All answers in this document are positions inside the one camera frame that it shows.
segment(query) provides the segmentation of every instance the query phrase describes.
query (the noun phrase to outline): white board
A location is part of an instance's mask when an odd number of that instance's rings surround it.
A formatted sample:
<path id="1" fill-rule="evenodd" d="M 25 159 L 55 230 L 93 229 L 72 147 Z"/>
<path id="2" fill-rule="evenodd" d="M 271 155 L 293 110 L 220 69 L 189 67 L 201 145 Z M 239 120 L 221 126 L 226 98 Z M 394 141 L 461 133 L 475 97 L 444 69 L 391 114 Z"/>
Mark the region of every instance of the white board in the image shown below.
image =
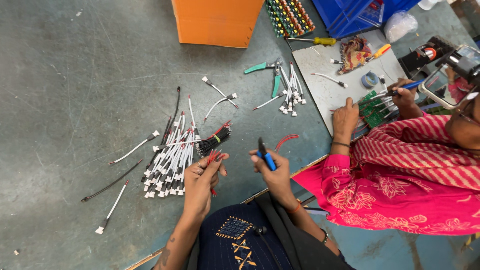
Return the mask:
<path id="1" fill-rule="evenodd" d="M 360 34 L 360 36 L 367 39 L 372 53 L 375 53 L 383 45 L 387 44 L 387 41 L 380 30 L 363 33 Z M 345 38 L 342 42 L 347 42 L 349 39 L 350 38 Z M 371 89 L 367 89 L 363 86 L 361 83 L 361 77 L 368 71 L 372 71 L 378 76 L 383 74 L 387 86 L 397 82 L 398 78 L 407 77 L 400 66 L 400 63 L 398 63 L 392 49 L 388 50 L 379 58 L 372 60 L 365 66 L 356 68 L 347 74 L 338 75 L 336 71 L 341 65 L 332 64 L 329 60 L 330 58 L 333 58 L 341 61 L 340 45 L 341 42 L 337 42 L 333 46 L 313 46 L 312 48 L 314 48 L 318 54 L 311 48 L 300 49 L 293 52 L 293 57 L 297 62 L 303 79 L 310 90 L 313 100 L 317 104 L 318 110 L 320 111 L 331 136 L 333 136 L 333 124 L 332 112 L 330 110 L 335 110 L 344 106 L 347 97 L 353 98 L 353 101 L 356 102 L 372 90 L 375 90 L 377 93 L 382 90 L 382 84 L 380 82 Z M 328 75 L 337 81 L 346 83 L 348 87 L 343 88 L 329 79 L 318 75 L 311 75 L 311 73 Z"/>

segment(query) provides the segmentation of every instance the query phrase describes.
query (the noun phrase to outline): green rubber band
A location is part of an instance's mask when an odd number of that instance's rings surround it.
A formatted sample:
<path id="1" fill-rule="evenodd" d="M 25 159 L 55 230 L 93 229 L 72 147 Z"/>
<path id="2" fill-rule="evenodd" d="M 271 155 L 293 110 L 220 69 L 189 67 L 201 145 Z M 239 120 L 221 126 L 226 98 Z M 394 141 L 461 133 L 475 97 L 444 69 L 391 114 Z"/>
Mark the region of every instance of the green rubber band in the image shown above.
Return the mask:
<path id="1" fill-rule="evenodd" d="M 213 135 L 213 137 L 215 137 L 216 141 L 217 141 L 218 143 L 220 143 L 220 139 L 219 139 L 215 134 L 212 134 L 212 135 Z"/>

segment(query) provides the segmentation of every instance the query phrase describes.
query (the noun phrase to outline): orange thread bracelet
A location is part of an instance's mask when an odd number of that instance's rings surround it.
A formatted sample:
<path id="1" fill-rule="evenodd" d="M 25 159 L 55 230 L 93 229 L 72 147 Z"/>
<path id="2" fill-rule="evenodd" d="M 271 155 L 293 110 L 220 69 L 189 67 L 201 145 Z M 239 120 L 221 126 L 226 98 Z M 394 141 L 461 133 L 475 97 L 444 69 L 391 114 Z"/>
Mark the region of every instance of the orange thread bracelet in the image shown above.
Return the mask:
<path id="1" fill-rule="evenodd" d="M 295 208 L 295 210 L 289 211 L 289 210 L 285 209 L 285 211 L 287 211 L 288 214 L 293 214 L 293 213 L 297 212 L 297 211 L 300 209 L 300 206 L 301 206 L 301 204 L 299 203 L 299 204 L 297 205 L 297 208 Z"/>

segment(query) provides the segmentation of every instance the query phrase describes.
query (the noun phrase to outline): orange cardboard box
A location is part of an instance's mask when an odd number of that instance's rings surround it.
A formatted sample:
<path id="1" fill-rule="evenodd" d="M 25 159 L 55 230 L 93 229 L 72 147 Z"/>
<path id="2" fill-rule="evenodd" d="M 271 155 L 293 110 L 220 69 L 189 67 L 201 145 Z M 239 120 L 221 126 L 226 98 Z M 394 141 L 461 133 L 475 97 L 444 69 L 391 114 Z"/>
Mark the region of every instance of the orange cardboard box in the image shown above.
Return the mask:
<path id="1" fill-rule="evenodd" d="M 264 0 L 172 0 L 180 43 L 247 48 Z"/>

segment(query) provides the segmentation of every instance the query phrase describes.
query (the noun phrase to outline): yellow screwdriver handle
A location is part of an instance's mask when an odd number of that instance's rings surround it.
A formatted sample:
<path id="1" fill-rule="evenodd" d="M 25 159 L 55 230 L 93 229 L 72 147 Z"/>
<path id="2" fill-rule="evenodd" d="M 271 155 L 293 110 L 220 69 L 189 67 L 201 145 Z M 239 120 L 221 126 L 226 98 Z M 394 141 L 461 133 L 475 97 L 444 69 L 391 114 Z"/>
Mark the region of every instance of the yellow screwdriver handle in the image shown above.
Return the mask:
<path id="1" fill-rule="evenodd" d="M 314 44 L 333 45 L 336 43 L 336 39 L 330 37 L 316 37 L 313 40 Z"/>
<path id="2" fill-rule="evenodd" d="M 390 44 L 385 44 L 383 47 L 381 47 L 374 55 L 373 58 L 377 59 L 380 55 L 384 54 L 386 51 L 388 51 L 391 48 Z"/>

